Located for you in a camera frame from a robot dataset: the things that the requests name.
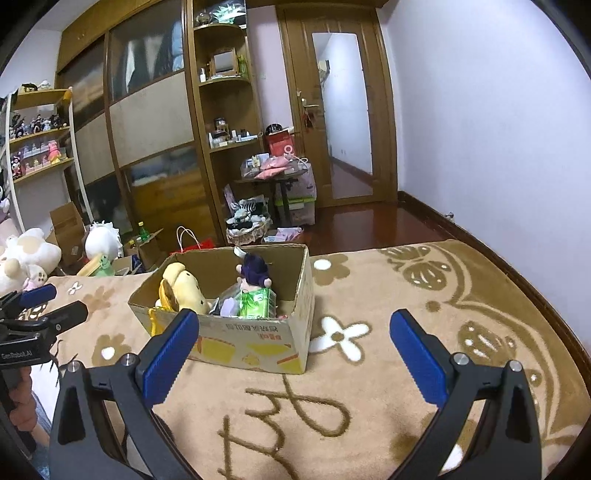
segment metal screw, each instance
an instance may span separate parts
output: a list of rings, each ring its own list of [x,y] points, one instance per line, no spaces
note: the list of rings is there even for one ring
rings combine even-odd
[[[523,370],[523,365],[517,360],[511,360],[509,362],[509,368],[511,368],[514,372],[521,372]]]
[[[126,353],[124,356],[121,357],[119,362],[124,364],[126,367],[133,365],[138,359],[138,356],[134,353]]]
[[[453,355],[453,361],[458,365],[467,365],[470,359],[465,353],[456,353]]]
[[[77,372],[80,369],[81,363],[78,360],[74,360],[68,364],[68,371],[69,372]]]

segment small table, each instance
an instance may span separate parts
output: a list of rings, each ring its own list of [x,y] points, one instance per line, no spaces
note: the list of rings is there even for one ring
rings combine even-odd
[[[275,185],[279,184],[279,189],[281,191],[281,201],[283,203],[283,214],[285,216],[285,225],[286,227],[293,226],[291,223],[291,212],[290,212],[290,203],[287,198],[287,185],[296,181],[299,177],[301,177],[307,170],[298,170],[294,173],[280,173],[275,175],[274,177],[269,177],[268,179],[240,179],[235,180],[235,183],[268,183],[271,189],[271,194],[269,195],[269,199],[271,201],[271,217],[276,225],[281,224],[281,217],[279,215],[279,209],[277,205],[275,205]]]

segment brown floral blanket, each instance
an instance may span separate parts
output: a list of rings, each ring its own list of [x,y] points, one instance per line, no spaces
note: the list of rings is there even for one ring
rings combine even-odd
[[[393,347],[391,313],[407,308],[450,351],[475,362],[525,366],[538,411],[544,475],[591,413],[583,380],[550,325],[481,254],[457,241],[311,259],[316,310],[304,375],[278,375],[187,361],[155,408],[205,479],[383,480],[427,427],[426,404]],[[60,363],[87,367],[139,351],[149,336],[126,302],[142,275],[52,278],[88,321],[62,337]],[[36,316],[39,311],[28,312]],[[466,451],[473,409],[446,469]],[[121,432],[120,420],[114,420]]]

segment beige wardrobe panel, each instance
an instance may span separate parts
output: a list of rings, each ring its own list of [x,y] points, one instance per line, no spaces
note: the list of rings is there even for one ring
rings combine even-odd
[[[85,185],[115,171],[104,113],[76,132],[76,147]]]
[[[167,77],[111,106],[120,167],[193,140],[184,75]]]

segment yellow plush toy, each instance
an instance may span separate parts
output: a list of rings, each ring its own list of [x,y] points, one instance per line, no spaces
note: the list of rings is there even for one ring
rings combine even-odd
[[[200,315],[208,314],[210,305],[199,290],[197,279],[182,263],[171,263],[164,270],[162,277],[157,307],[172,312],[190,309]]]

